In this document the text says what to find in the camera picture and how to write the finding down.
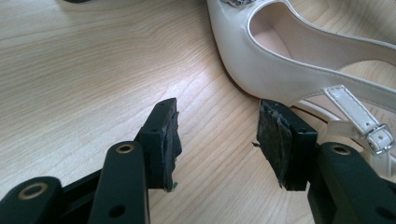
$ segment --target strap buckle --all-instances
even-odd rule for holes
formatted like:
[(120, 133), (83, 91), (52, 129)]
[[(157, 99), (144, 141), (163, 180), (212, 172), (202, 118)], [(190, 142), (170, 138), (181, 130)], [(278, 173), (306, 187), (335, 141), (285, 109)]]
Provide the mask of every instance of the strap buckle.
[(370, 146), (370, 150), (375, 155), (385, 153), (394, 146), (393, 137), (386, 124), (381, 124), (378, 127), (372, 129), (369, 133), (367, 133), (366, 140)]

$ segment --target wooden table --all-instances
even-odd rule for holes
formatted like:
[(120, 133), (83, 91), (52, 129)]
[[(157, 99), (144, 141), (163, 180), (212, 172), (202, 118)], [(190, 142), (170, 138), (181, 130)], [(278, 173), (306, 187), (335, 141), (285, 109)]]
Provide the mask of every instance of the wooden table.
[[(292, 3), (333, 32), (396, 44), (393, 0)], [(396, 74), (379, 62), (346, 70)], [(134, 139), (170, 97), (183, 153), (177, 189), (149, 191), (152, 223), (314, 223), (306, 192), (281, 189), (252, 145), (259, 99), (224, 70), (205, 0), (3, 0), (0, 197), (35, 176), (67, 185), (100, 169), (108, 148)], [(299, 114), (323, 133), (320, 120)]]

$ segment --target hole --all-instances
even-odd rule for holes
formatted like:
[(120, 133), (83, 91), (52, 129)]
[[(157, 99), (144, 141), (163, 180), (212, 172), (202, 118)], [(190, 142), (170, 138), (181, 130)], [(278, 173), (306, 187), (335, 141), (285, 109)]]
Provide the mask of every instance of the hole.
[(48, 185), (46, 183), (34, 183), (21, 190), (18, 197), (21, 200), (33, 199), (38, 195), (42, 194), (44, 191), (46, 191), (47, 188)]
[(344, 147), (332, 147), (332, 151), (337, 154), (344, 155), (344, 156), (347, 156), (350, 154), (349, 149), (344, 148)]
[(129, 144), (119, 146), (116, 149), (116, 151), (118, 153), (128, 153), (128, 152), (131, 152), (132, 150), (134, 150), (134, 146), (133, 145), (129, 145)]
[(110, 217), (120, 217), (125, 213), (125, 206), (124, 205), (116, 205), (108, 211), (108, 215)]
[(298, 132), (299, 132), (299, 133), (306, 133), (307, 130), (306, 130), (306, 129), (299, 129)]
[(396, 215), (389, 211), (387, 208), (377, 207), (375, 211), (381, 216), (388, 220), (396, 220)]

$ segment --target metal rivet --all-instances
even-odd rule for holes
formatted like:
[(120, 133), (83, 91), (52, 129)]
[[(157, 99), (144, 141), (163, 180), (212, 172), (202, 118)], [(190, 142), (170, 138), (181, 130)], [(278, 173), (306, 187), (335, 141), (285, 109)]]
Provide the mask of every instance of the metal rivet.
[(350, 155), (350, 150), (344, 147), (340, 147), (340, 146), (335, 146), (335, 147), (331, 147), (331, 150), (337, 154), (343, 155), (343, 156), (347, 156)]
[(117, 147), (116, 152), (118, 153), (129, 153), (134, 150), (134, 146), (130, 144), (125, 144)]
[(34, 183), (21, 190), (21, 192), (18, 194), (18, 197), (21, 200), (33, 199), (38, 195), (42, 194), (44, 191), (46, 191), (47, 188), (48, 185), (46, 183), (43, 182)]

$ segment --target white high heel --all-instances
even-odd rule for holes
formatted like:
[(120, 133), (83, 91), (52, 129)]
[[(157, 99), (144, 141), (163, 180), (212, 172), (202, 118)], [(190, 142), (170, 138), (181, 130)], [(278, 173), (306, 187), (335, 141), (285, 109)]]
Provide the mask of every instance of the white high heel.
[[(396, 134), (396, 90), (338, 71), (368, 60), (396, 66), (395, 46), (326, 32), (300, 17), (287, 0), (208, 0), (207, 4), (221, 59), (243, 90), (327, 120), (332, 133), (356, 139), (373, 154), (385, 152), (370, 161), (379, 174), (396, 174), (396, 160), (388, 152)], [(384, 111), (381, 121), (360, 101)], [(374, 135), (375, 143), (369, 139)]]

